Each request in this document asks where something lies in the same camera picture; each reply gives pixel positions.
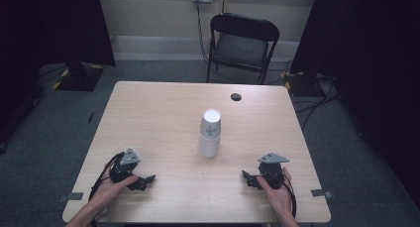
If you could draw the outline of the white paper cup with print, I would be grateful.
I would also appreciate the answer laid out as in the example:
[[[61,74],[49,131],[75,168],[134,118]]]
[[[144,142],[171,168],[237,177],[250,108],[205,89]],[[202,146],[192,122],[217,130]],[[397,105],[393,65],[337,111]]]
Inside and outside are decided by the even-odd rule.
[[[221,113],[218,110],[205,110],[199,128],[200,135],[207,140],[218,138],[221,135],[221,118]]]

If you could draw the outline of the person's right hand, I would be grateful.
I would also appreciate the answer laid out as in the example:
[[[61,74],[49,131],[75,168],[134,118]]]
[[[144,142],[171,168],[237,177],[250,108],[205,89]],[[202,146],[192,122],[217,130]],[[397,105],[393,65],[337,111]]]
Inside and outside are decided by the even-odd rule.
[[[261,176],[257,178],[257,181],[264,190],[268,203],[279,221],[285,221],[287,218],[294,219],[292,214],[291,195],[287,188],[283,185],[279,189],[273,189]]]

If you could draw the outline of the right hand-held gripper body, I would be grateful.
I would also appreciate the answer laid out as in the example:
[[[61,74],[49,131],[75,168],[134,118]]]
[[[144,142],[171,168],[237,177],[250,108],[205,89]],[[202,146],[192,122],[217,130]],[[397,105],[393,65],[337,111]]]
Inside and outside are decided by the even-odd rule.
[[[282,163],[288,163],[289,159],[275,153],[267,153],[259,158],[258,169],[261,176],[273,189],[279,189],[284,183]]]

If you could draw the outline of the black curtain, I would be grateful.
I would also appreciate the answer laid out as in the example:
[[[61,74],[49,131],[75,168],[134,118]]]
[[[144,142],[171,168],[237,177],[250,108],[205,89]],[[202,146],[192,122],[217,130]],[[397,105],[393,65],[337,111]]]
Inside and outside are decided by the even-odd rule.
[[[100,0],[0,0],[0,145],[41,91],[51,63],[115,60]]]
[[[291,70],[336,78],[420,208],[420,0],[314,0]]]

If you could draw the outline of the black folding chair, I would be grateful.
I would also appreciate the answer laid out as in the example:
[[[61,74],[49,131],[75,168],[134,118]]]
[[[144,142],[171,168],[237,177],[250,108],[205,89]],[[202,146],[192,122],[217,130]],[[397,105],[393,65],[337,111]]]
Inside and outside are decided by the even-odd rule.
[[[210,21],[211,40],[206,71],[210,80],[213,64],[257,72],[264,83],[279,40],[277,26],[264,19],[222,13]]]

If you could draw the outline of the grey tape strip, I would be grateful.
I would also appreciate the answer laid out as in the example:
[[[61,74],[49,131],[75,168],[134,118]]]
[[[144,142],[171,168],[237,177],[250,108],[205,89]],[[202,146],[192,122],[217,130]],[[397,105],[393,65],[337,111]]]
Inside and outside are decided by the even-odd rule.
[[[332,198],[334,196],[331,190],[324,190],[324,189],[312,189],[311,190],[312,196],[324,196],[326,199]]]
[[[60,195],[57,199],[58,202],[66,203],[69,200],[81,200],[83,197],[82,192],[70,192],[67,194]]]

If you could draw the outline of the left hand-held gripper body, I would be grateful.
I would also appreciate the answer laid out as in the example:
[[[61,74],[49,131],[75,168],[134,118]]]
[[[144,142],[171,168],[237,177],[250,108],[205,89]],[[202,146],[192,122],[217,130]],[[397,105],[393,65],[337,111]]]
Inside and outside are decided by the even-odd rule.
[[[128,148],[126,152],[118,154],[109,172],[111,180],[116,183],[132,175],[132,171],[140,160],[132,148]]]

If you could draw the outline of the black stand base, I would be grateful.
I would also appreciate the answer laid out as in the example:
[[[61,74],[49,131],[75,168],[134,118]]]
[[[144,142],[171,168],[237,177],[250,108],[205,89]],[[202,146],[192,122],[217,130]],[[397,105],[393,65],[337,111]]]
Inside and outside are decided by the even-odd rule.
[[[56,90],[93,91],[105,67],[91,63],[67,63],[52,86]]]
[[[316,79],[305,73],[290,74],[282,76],[284,87],[291,96],[318,97]]]

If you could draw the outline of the person's left hand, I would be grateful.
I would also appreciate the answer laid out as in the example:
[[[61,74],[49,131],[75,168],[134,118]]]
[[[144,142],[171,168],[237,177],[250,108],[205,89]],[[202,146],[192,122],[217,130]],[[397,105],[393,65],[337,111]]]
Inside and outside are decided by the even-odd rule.
[[[89,204],[92,206],[94,215],[99,215],[109,204],[111,204],[117,198],[122,190],[137,180],[138,177],[136,175],[131,175],[117,183],[114,183],[109,179],[103,180],[89,201]]]

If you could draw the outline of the plain white paper cup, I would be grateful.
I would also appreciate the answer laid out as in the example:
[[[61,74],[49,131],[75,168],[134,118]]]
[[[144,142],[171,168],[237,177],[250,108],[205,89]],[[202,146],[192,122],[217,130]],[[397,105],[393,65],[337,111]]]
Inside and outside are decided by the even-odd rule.
[[[220,141],[221,136],[206,137],[199,134],[198,151],[200,155],[207,159],[214,158],[219,152]]]

